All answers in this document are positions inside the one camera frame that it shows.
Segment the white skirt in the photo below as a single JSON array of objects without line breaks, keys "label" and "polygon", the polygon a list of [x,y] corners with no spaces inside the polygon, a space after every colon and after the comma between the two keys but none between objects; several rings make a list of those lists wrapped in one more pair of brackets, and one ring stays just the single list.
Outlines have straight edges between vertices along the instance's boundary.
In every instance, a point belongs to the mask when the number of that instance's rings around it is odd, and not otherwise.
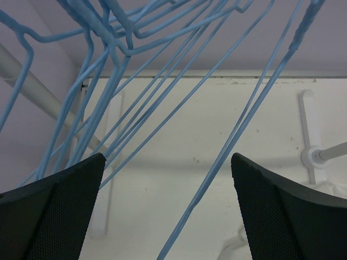
[{"label": "white skirt", "polygon": [[[307,184],[306,186],[322,193],[346,199],[346,184],[324,181],[319,184]],[[225,244],[217,259],[252,259],[243,223],[241,223],[237,235]]]}]

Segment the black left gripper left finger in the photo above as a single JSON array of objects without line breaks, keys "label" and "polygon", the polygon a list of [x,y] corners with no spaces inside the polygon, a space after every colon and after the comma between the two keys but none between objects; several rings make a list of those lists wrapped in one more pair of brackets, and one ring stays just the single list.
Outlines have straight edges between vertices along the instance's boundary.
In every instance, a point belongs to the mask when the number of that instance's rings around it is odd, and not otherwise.
[{"label": "black left gripper left finger", "polygon": [[97,153],[1,193],[1,259],[79,259],[105,163]]}]

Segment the blue wire hanger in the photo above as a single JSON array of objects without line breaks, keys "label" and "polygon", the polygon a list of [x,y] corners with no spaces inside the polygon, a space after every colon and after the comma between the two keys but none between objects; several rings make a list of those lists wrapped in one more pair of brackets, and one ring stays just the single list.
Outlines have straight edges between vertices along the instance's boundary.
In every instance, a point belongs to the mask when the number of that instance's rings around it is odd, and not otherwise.
[{"label": "blue wire hanger", "polygon": [[299,26],[297,27],[295,34],[293,36],[293,40],[288,47],[288,51],[285,54],[285,56],[282,58],[278,66],[276,67],[275,71],[273,72],[270,79],[267,81],[267,84],[265,85],[264,89],[260,93],[259,97],[255,99],[255,95],[258,92],[258,89],[265,78],[266,73],[268,72],[270,65],[273,63],[274,58],[279,51],[280,46],[282,45],[282,42],[295,18],[297,15],[298,10],[300,9],[302,5],[302,1],[299,1],[297,5],[295,6],[295,9],[290,16],[290,19],[288,20],[283,33],[281,34],[250,98],[248,99],[246,106],[244,107],[240,117],[238,118],[236,124],[234,125],[234,128],[232,132],[230,133],[227,141],[223,145],[221,151],[219,152],[217,158],[215,159],[212,167],[210,168],[208,174],[204,178],[203,182],[201,183],[200,187],[198,188],[197,192],[193,196],[190,204],[184,211],[183,215],[181,216],[179,222],[175,226],[173,232],[171,233],[168,240],[165,242],[163,248],[161,249],[159,255],[157,256],[157,259],[164,259],[170,249],[172,248],[173,244],[175,243],[176,239],[180,235],[181,231],[183,230],[185,224],[187,223],[193,209],[196,207],[196,205],[201,201],[202,197],[205,195],[207,189],[209,188],[210,184],[216,177],[218,171],[220,170],[221,166],[225,162],[226,158],[229,156],[230,152],[236,145],[237,141],[239,140],[240,136],[242,135],[243,131],[248,126],[249,122],[253,118],[254,114],[262,104],[263,100],[267,96],[268,92],[274,85],[275,81],[281,74],[281,72],[284,70],[285,66],[287,65],[288,61],[292,58],[294,53],[298,50],[299,46],[301,45],[306,32],[308,31],[309,27],[311,26],[312,22],[314,21],[317,13],[322,8],[323,4],[325,3],[324,0],[321,1],[310,1],[310,4],[308,5],[305,14],[303,16],[303,19],[301,20]]}]

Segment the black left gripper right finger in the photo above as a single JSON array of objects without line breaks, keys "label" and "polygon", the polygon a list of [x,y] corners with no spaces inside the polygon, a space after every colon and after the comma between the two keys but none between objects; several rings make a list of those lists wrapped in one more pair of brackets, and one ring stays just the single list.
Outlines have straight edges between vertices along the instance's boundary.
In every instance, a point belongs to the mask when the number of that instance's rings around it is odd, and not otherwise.
[{"label": "black left gripper right finger", "polygon": [[346,199],[234,153],[234,187],[252,259],[346,259]]}]

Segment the bundle of blue hangers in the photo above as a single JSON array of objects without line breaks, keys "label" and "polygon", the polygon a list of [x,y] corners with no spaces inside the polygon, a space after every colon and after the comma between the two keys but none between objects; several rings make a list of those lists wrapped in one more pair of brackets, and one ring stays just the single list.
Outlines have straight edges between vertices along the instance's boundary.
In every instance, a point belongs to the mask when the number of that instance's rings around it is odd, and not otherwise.
[{"label": "bundle of blue hangers", "polygon": [[[37,165],[20,182],[30,184],[72,166],[95,153],[102,153],[111,168],[120,152],[125,152],[135,136],[154,118],[154,113],[169,100],[178,81],[186,75],[222,27],[231,24],[234,14],[244,14],[253,1],[152,1],[124,11],[117,1],[101,1],[96,11],[90,1],[59,1],[59,6],[79,28],[43,36],[17,21],[7,8],[13,1],[1,1],[1,38],[12,34],[23,49],[21,57],[1,49],[1,80],[12,86],[1,91],[1,150],[9,149],[5,138],[10,132],[22,141],[19,162],[24,164],[30,148],[43,137],[46,147]],[[58,114],[51,118],[20,95],[38,49],[57,45],[61,40],[79,36],[87,47],[79,74],[63,99]],[[141,72],[154,70],[155,79],[144,90],[126,101],[111,129],[101,129],[106,109],[117,94]],[[209,71],[166,114],[154,130],[112,170],[118,173],[139,153],[206,82]]]}]

